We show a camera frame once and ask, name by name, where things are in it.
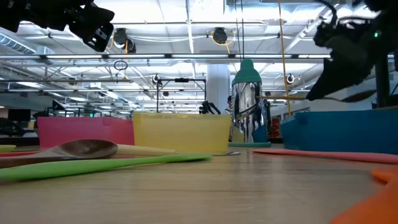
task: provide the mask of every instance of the yellow tub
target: yellow tub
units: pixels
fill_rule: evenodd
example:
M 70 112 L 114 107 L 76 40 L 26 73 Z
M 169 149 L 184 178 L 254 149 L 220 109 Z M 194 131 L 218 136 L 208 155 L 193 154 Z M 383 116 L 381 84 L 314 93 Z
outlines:
M 134 113 L 137 146 L 177 152 L 226 152 L 230 115 Z

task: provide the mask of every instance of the table surface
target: table surface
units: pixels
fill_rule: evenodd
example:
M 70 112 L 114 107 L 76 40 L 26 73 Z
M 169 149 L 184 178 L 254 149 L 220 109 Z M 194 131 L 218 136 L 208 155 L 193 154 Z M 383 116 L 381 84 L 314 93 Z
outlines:
M 253 154 L 0 181 L 0 223 L 322 224 L 382 188 L 383 164 Z

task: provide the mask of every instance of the blue container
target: blue container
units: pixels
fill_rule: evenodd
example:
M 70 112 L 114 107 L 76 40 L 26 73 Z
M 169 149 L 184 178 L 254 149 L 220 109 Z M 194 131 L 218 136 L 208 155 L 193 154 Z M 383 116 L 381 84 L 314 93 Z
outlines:
M 398 154 L 398 110 L 303 112 L 281 125 L 285 147 Z

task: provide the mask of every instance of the plastic bin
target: plastic bin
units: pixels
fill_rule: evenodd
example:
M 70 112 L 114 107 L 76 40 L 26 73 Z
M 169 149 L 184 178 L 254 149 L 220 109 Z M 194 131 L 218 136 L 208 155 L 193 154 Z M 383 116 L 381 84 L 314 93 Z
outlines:
M 126 119 L 39 117 L 37 127 L 43 148 L 82 139 L 134 145 L 132 121 Z
M 230 115 L 134 113 L 137 146 L 177 152 L 226 152 Z
M 285 147 L 305 151 L 398 154 L 398 110 L 304 112 L 282 125 Z

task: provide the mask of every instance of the pink tub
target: pink tub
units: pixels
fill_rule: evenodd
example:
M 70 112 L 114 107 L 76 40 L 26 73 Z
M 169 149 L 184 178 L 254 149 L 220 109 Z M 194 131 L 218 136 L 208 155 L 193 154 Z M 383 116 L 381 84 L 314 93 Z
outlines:
M 134 145 L 132 121 L 126 119 L 39 117 L 37 126 L 42 148 L 82 139 Z

